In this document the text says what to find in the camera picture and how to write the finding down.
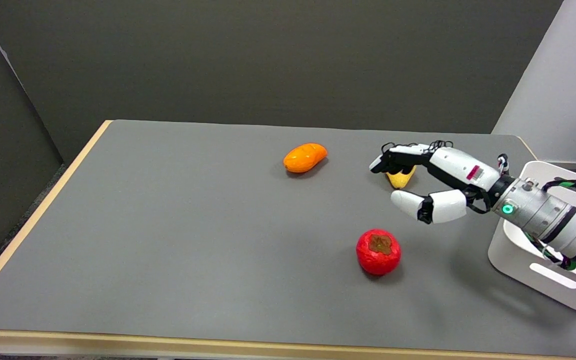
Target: plastic fruit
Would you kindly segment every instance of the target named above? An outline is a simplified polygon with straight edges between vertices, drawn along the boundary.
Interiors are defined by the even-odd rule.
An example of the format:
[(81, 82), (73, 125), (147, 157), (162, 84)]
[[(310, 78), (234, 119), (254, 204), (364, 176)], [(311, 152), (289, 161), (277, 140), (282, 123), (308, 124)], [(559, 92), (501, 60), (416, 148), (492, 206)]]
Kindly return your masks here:
[(291, 173), (306, 173), (328, 155), (324, 146), (318, 143), (305, 143), (291, 150), (283, 158), (283, 166)]
[(386, 175), (388, 176), (388, 180), (394, 189), (404, 189), (404, 187), (410, 181), (410, 178), (412, 178), (412, 174), (415, 173), (416, 169), (417, 166), (415, 165), (412, 166), (412, 171), (410, 171), (410, 173), (398, 172), (394, 175), (391, 173), (386, 173)]
[(373, 228), (357, 241), (359, 265), (369, 274), (386, 275), (395, 270), (402, 259), (402, 249), (397, 239), (386, 230)]

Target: white box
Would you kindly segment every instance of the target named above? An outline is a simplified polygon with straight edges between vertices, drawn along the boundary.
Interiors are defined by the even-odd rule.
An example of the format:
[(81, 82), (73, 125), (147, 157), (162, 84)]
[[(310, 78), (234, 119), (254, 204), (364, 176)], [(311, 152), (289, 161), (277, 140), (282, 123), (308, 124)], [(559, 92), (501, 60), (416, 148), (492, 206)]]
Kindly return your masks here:
[[(548, 162), (531, 161), (523, 167), (520, 177), (543, 185), (555, 178), (576, 180), (576, 173)], [(576, 207), (575, 191), (554, 186), (548, 193)], [(544, 259), (521, 229), (505, 219), (494, 231), (488, 259), (498, 271), (576, 310), (576, 269), (566, 271)]]

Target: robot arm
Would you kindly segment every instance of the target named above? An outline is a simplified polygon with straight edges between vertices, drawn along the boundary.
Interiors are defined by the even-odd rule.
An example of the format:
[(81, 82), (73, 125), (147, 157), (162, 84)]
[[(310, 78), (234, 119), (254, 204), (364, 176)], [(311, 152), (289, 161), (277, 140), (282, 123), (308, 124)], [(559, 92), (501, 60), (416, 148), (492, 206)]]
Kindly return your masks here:
[[(434, 141), (430, 145), (409, 144), (382, 147), (381, 155), (370, 164), (373, 173), (409, 173), (413, 166), (424, 166), (428, 173), (454, 190), (419, 196), (396, 190), (391, 201), (413, 218), (430, 223), (446, 223), (466, 215), (466, 207), (475, 212), (489, 212), (501, 194), (501, 188), (512, 182), (510, 176), (488, 166), (456, 148), (451, 141)], [(485, 209), (474, 205), (483, 200)]]
[[(405, 214), (430, 223), (446, 223), (466, 215), (466, 207), (478, 214), (494, 212), (518, 226), (539, 251), (563, 269), (576, 264), (576, 207), (547, 193), (549, 187), (576, 188), (576, 180), (555, 180), (538, 184), (530, 178), (508, 174), (508, 157), (497, 158), (498, 168), (488, 166), (468, 153), (452, 148), (451, 141), (430, 145), (389, 144), (371, 164), (373, 173), (410, 173), (414, 166), (424, 166), (428, 173), (449, 187), (449, 191), (426, 196), (396, 190), (390, 200)], [(485, 208), (474, 202), (482, 200)], [(559, 251), (563, 260), (551, 255), (546, 246)]]

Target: green led light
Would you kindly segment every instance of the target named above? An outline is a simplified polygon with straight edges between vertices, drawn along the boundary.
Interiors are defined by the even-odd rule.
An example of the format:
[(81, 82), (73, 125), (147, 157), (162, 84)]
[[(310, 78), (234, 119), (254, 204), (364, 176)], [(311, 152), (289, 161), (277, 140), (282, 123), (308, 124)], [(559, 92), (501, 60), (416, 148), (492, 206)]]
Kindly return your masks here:
[(506, 205), (503, 205), (501, 207), (501, 212), (503, 212), (504, 214), (512, 214), (515, 212), (515, 208), (509, 203), (506, 203)]

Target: sticker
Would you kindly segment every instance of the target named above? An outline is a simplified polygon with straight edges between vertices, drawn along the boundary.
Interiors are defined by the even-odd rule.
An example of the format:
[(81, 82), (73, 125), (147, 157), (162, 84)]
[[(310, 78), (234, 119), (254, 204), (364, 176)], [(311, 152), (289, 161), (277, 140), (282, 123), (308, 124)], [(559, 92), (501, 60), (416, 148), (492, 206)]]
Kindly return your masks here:
[(473, 180), (474, 182), (476, 182), (477, 180), (479, 180), (482, 175), (484, 174), (484, 169), (480, 168), (480, 166), (475, 165), (472, 170), (468, 173), (468, 176), (466, 176), (467, 180)]

